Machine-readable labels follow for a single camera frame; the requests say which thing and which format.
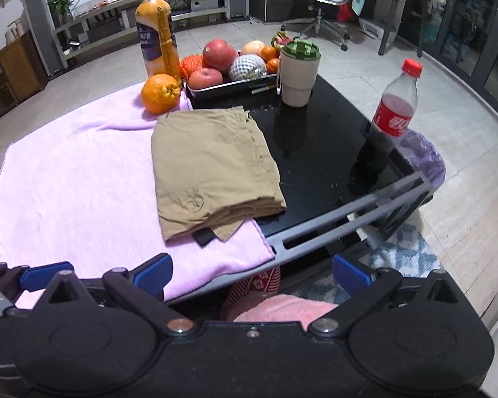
patterned carpet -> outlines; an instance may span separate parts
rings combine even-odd
[[[408,223],[401,226],[372,255],[365,256],[361,260],[373,269],[389,266],[406,277],[425,277],[431,270],[443,268],[421,232]],[[318,278],[292,294],[300,298],[337,304],[349,299],[347,292],[335,283],[332,274]]]

plastic bottle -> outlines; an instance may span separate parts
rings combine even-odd
[[[402,74],[391,82],[380,100],[371,121],[369,138],[358,154],[358,165],[364,170],[380,173],[398,139],[406,131],[417,110],[417,79],[422,66],[408,58]]]
[[[135,14],[147,76],[166,73],[182,82],[170,5],[164,0],[144,0]]]

metal bolt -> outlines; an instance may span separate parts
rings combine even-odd
[[[194,322],[190,319],[172,319],[168,322],[168,329],[176,334],[183,334],[194,327]]]
[[[247,331],[245,335],[248,338],[258,338],[260,336],[260,332],[256,328],[251,328],[251,330]]]
[[[334,319],[320,318],[312,323],[312,327],[319,332],[334,332],[339,324]]]

white cup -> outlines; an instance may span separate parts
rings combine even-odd
[[[319,49],[311,43],[309,46],[312,47],[312,56],[303,59],[303,52],[295,52],[300,42],[307,43],[295,41],[283,47],[277,71],[277,94],[282,96],[284,103],[292,107],[308,104],[321,60]]]

red apple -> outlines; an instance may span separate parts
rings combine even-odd
[[[188,86],[192,90],[202,90],[223,83],[223,75],[219,70],[204,67],[194,71],[188,80]]]
[[[229,70],[236,57],[238,57],[236,50],[219,38],[211,40],[203,48],[203,62],[222,72]]]

